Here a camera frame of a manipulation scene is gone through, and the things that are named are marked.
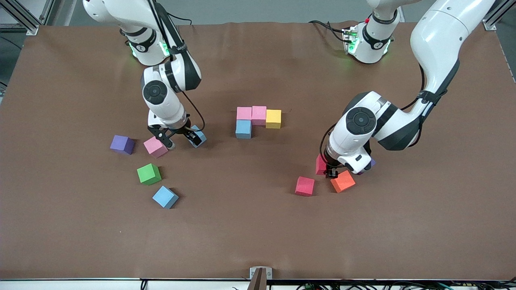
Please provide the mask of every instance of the orange cube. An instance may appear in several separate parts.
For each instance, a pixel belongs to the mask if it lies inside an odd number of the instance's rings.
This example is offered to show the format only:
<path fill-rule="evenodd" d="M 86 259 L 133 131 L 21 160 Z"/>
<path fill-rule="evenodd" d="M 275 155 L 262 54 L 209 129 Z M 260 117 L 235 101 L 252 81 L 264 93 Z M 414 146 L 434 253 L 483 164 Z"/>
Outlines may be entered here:
<path fill-rule="evenodd" d="M 335 187 L 337 193 L 341 193 L 342 191 L 350 188 L 355 185 L 355 181 L 349 171 L 344 171 L 338 175 L 337 178 L 331 180 L 331 184 Z"/>

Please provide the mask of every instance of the yellow cube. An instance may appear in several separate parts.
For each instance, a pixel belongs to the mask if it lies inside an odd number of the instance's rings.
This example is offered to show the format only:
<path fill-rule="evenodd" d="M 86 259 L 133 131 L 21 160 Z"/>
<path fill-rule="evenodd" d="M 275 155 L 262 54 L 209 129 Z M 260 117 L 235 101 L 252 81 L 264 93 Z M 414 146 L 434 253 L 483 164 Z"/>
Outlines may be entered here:
<path fill-rule="evenodd" d="M 281 128 L 281 110 L 267 110 L 265 127 L 268 129 Z"/>

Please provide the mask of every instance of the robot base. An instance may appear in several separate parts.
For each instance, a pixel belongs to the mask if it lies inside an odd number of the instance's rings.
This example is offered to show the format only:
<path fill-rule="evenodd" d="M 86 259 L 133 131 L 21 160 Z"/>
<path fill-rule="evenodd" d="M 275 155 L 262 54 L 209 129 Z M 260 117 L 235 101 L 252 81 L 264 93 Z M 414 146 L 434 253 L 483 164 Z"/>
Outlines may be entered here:
<path fill-rule="evenodd" d="M 382 49 L 372 49 L 371 45 L 362 37 L 364 27 L 365 22 L 362 22 L 357 26 L 350 27 L 349 30 L 342 30 L 343 39 L 351 41 L 351 43 L 344 42 L 344 51 L 346 54 L 354 56 L 359 62 L 367 64 L 375 63 L 387 53 L 391 41 L 389 40 Z"/>

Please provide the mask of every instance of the brown table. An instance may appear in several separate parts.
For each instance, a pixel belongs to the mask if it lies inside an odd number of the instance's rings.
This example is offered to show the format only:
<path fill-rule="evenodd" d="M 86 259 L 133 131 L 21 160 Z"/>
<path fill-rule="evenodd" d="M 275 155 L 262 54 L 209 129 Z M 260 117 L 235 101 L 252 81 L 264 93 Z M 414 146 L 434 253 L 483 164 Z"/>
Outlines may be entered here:
<path fill-rule="evenodd" d="M 413 26 L 399 25 L 375 65 L 312 24 L 181 27 L 208 141 L 176 136 L 159 159 L 142 144 L 143 66 L 118 29 L 40 27 L 0 107 L 0 278 L 239 278 L 255 265 L 275 278 L 513 277 L 515 85 L 495 33 L 467 39 L 417 146 L 373 142 L 377 165 L 342 194 L 314 174 L 322 134 L 353 96 L 416 96 Z M 237 140 L 236 107 L 251 105 L 283 110 L 283 127 Z M 133 155 L 109 149 L 115 134 L 137 140 Z M 164 179 L 141 185 L 136 169 L 151 162 Z M 294 194 L 300 175 L 315 196 Z M 162 185 L 180 196 L 171 210 L 152 200 Z"/>

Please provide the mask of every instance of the block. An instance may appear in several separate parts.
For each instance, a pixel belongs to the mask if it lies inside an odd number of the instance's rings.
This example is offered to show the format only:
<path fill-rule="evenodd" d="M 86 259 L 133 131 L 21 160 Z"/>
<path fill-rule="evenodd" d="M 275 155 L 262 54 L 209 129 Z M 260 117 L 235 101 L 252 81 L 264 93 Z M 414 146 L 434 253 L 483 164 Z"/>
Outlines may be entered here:
<path fill-rule="evenodd" d="M 376 164 L 376 161 L 371 158 L 371 168 Z"/>
<path fill-rule="evenodd" d="M 252 106 L 251 123 L 255 126 L 265 126 L 267 118 L 267 107 L 266 106 Z"/>
<path fill-rule="evenodd" d="M 268 129 L 281 128 L 281 110 L 267 110 L 265 127 Z"/>
<path fill-rule="evenodd" d="M 197 127 L 197 125 L 193 125 L 192 129 L 198 130 L 199 128 Z M 190 139 L 188 141 L 190 141 L 190 144 L 192 144 L 193 147 L 198 148 L 200 145 L 202 145 L 204 142 L 206 142 L 206 136 L 204 135 L 204 133 L 202 131 L 194 132 L 194 134 L 196 134 L 199 137 L 199 139 L 201 139 L 201 142 L 199 143 L 199 145 L 195 145 L 195 143 L 193 143 Z"/>
<path fill-rule="evenodd" d="M 115 135 L 109 148 L 117 153 L 131 155 L 134 148 L 134 141 L 129 137 Z"/>
<path fill-rule="evenodd" d="M 152 163 L 138 168 L 137 171 L 140 182 L 145 185 L 151 185 L 161 180 L 158 167 Z"/>
<path fill-rule="evenodd" d="M 331 184 L 333 184 L 333 187 L 335 187 L 335 190 L 339 194 L 342 191 L 355 185 L 355 182 L 353 180 L 353 177 L 351 177 L 349 171 L 344 171 L 342 173 L 339 173 L 337 178 L 332 179 Z"/>
<path fill-rule="evenodd" d="M 237 120 L 249 120 L 251 121 L 253 115 L 253 108 L 251 107 L 236 107 L 236 119 Z"/>
<path fill-rule="evenodd" d="M 312 196 L 315 180 L 300 176 L 297 179 L 296 194 L 304 197 Z"/>
<path fill-rule="evenodd" d="M 172 190 L 162 186 L 152 199 L 159 203 L 163 208 L 169 210 L 175 202 L 178 201 L 179 197 Z"/>
<path fill-rule="evenodd" d="M 236 138 L 251 139 L 251 128 L 251 120 L 236 120 Z"/>
<path fill-rule="evenodd" d="M 145 141 L 143 145 L 147 149 L 147 152 L 151 154 L 154 158 L 158 158 L 168 152 L 167 147 L 163 145 L 161 141 L 156 139 L 156 137 L 152 137 L 149 140 Z"/>
<path fill-rule="evenodd" d="M 322 156 L 319 154 L 315 161 L 315 174 L 316 175 L 324 175 L 326 171 L 326 163 L 324 162 Z"/>

